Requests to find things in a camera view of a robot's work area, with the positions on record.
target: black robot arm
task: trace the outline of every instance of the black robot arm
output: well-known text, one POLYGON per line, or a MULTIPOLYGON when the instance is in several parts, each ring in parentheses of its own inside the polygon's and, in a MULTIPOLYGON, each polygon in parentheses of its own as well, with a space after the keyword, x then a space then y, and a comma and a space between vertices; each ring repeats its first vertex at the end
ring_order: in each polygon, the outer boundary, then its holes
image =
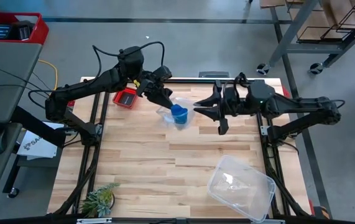
POLYGON ((213 121, 219 121, 219 134, 226 134, 228 121, 225 115, 254 115, 258 112, 268 119, 276 118, 284 113, 308 113, 308 115, 283 126, 271 126, 267 129, 269 142, 274 144, 283 141, 291 134, 299 134, 304 129, 316 124, 336 124, 340 120, 340 113, 334 100, 326 97, 290 99, 278 93, 265 84, 263 80, 247 80, 243 73, 234 81, 234 86, 224 84, 221 95, 221 82, 215 81, 213 94, 196 103, 194 110, 213 121), (240 98, 236 85, 246 87, 248 94, 240 98))
POLYGON ((50 121, 63 123, 78 131, 83 145, 93 146, 99 141, 102 127, 86 123, 75 116, 67 107, 69 101, 101 92, 114 93, 125 89, 129 81, 137 86, 137 95, 144 94, 155 104, 170 108, 169 96, 172 91, 164 88, 164 81, 172 77, 170 70, 162 65, 154 72, 144 71, 144 56, 139 47, 121 50, 118 64, 103 72, 92 80, 74 85, 65 85, 53 91, 45 102, 46 118, 50 121))

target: white paper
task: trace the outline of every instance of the white paper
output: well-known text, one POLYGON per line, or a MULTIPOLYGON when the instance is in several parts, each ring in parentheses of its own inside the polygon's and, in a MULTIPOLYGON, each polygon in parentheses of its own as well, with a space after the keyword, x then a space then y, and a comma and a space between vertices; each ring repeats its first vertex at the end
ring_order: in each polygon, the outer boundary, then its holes
MULTIPOLYGON (((47 126, 53 129, 64 127, 63 124, 44 122, 47 126)), ((27 160, 37 158, 53 158, 57 154, 57 146, 44 140, 38 135, 27 131, 21 146, 17 152, 20 156, 27 156, 27 160)))

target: concrete floor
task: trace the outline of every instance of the concrete floor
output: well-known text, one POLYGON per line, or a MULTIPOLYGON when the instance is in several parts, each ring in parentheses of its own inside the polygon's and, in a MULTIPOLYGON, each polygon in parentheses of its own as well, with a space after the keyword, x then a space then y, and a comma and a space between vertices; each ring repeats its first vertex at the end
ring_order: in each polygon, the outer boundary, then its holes
MULTIPOLYGON (((131 17, 131 18, 195 18, 195 19, 270 19, 269 10, 260 10, 259 2, 252 6, 243 0, 96 0, 96 1, 0 1, 7 11, 41 12, 43 16, 131 17)), ((288 19, 285 7, 277 8, 280 19, 288 19)), ((81 76, 93 76, 97 71, 91 45, 117 52, 120 48, 160 40, 166 46, 165 64, 175 77, 197 77, 200 71, 225 71, 231 76, 239 72, 259 77, 254 71, 266 62, 277 46, 272 25, 252 24, 92 24, 48 23, 50 33, 40 55, 57 66, 58 84, 78 82, 81 76)), ((159 65, 160 47, 143 50, 144 68, 154 70, 159 65)), ((116 63, 115 58, 102 56, 103 68, 116 63)), ((355 221, 355 46, 321 75, 307 74, 314 62, 326 55, 290 55, 292 70, 302 97, 327 96, 346 100, 340 109, 343 118, 334 126, 310 128, 316 156, 334 219, 355 221)), ((53 86, 53 71, 38 64, 36 74, 53 86)), ((267 75, 281 78, 288 86, 282 61, 267 75)), ((33 83, 42 85, 34 76, 33 83)), ((20 106, 39 119, 42 109, 26 96, 20 106)), ((300 162, 309 198, 315 205, 315 187, 301 138, 297 139, 300 162)), ((16 187, 21 193, 8 199, 1 193, 0 218, 44 215, 50 198, 56 170, 21 169, 16 187)))

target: wooden tabletop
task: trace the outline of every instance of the wooden tabletop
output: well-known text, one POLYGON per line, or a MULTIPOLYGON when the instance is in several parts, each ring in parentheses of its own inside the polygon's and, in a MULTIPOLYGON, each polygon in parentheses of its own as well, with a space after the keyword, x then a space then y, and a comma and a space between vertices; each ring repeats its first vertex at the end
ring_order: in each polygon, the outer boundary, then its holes
MULTIPOLYGON (((278 78, 265 82, 282 93, 278 78)), ((173 96, 198 101, 210 96, 210 84, 167 84, 173 96)), ((242 97, 246 89, 239 90, 242 97)), ((229 131, 217 135, 218 122, 196 114, 189 128, 166 128, 159 109, 145 98, 138 98, 132 110, 116 106, 111 94, 96 173, 95 188, 110 182, 121 186, 114 190, 116 204, 111 217, 206 217, 242 218, 234 210, 211 198, 206 185, 223 155, 240 158, 264 172, 264 162, 256 117, 228 118, 229 131)), ((76 100, 74 114, 83 121, 90 118, 94 96, 76 100)), ((103 100, 100 99, 99 121, 103 100)), ((275 125, 289 122, 288 115, 274 119, 275 125)), ((310 206, 297 152, 279 147, 285 184, 295 200, 310 213, 310 206)), ((48 212, 54 212, 75 188, 83 146, 79 143, 63 150, 48 212)), ((279 192, 277 203, 280 211, 279 192)))

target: red basket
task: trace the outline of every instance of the red basket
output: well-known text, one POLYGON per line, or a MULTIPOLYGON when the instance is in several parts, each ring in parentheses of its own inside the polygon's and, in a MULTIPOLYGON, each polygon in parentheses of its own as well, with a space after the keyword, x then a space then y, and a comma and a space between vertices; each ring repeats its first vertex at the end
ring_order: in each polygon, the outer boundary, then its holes
POLYGON ((137 98, 136 90, 133 88, 126 87, 124 90, 119 91, 115 94, 115 96, 113 98, 113 102, 118 106, 122 106, 127 109, 132 109, 134 102, 136 101, 136 98, 137 98), (129 104, 125 104, 125 103, 121 102, 123 94, 129 94, 133 97, 133 99, 131 100, 131 102, 129 104))
POLYGON ((13 22, 19 21, 16 16, 36 16, 38 17, 34 28, 32 29, 32 33, 28 40, 0 40, 0 42, 20 42, 20 43, 36 43, 36 44, 44 44, 47 34, 48 34, 48 26, 45 21, 42 19, 42 15, 40 13, 34 12, 0 12, 0 24, 11 24, 13 22))

